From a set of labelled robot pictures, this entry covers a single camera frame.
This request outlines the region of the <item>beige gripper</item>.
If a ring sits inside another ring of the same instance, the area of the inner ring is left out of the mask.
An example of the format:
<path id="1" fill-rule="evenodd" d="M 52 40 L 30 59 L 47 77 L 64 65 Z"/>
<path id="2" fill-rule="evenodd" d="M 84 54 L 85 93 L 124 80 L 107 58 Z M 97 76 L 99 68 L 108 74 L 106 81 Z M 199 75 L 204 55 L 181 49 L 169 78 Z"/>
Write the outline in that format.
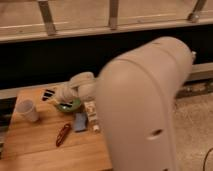
<path id="1" fill-rule="evenodd" d="M 60 84 L 55 91 L 55 99 L 58 103 L 69 103 L 77 97 L 77 91 L 70 88 L 67 83 Z"/>

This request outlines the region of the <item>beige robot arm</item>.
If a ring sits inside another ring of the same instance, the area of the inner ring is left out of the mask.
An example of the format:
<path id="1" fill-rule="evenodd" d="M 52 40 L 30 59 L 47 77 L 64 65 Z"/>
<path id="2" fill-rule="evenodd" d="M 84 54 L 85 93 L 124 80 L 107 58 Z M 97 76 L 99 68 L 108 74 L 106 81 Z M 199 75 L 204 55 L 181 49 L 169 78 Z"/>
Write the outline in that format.
<path id="1" fill-rule="evenodd" d="M 95 100 L 114 171 L 178 171 L 172 108 L 193 58 L 181 40 L 160 37 L 114 58 L 96 79 L 72 77 L 55 99 Z"/>

